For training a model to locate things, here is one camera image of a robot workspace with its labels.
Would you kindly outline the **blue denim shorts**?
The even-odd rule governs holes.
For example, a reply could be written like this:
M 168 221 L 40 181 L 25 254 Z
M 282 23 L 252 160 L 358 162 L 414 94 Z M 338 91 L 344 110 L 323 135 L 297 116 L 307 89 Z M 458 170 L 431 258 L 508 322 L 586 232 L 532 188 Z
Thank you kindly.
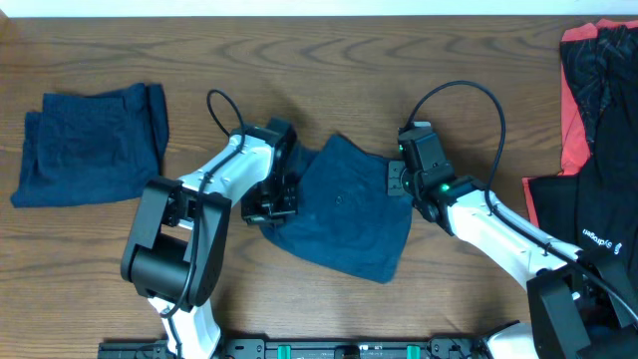
M 298 212 L 260 227 L 272 244 L 304 260 L 377 283 L 390 282 L 412 224 L 412 200 L 387 195 L 389 161 L 333 135 L 320 151 L 293 150 Z

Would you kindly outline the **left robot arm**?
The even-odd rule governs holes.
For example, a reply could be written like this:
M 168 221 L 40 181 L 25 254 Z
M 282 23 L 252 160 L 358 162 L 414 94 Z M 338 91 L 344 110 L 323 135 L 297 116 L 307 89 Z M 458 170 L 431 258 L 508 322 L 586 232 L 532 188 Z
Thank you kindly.
M 121 261 L 121 276 L 146 298 L 176 358 L 210 358 L 221 339 L 210 297 L 218 281 L 230 213 L 249 225 L 282 224 L 298 212 L 288 172 L 297 148 L 293 125 L 273 118 L 241 125 L 226 147 L 179 179 L 145 186 Z

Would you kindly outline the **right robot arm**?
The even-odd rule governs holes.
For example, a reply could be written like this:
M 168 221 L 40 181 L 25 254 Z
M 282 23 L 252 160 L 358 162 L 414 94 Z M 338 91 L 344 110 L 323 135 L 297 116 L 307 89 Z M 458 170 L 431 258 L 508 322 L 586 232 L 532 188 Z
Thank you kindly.
M 621 264 L 532 225 L 480 180 L 458 177 L 429 123 L 398 131 L 388 193 L 408 194 L 424 220 L 471 244 L 526 292 L 530 321 L 479 339 L 475 358 L 634 358 L 637 296 Z

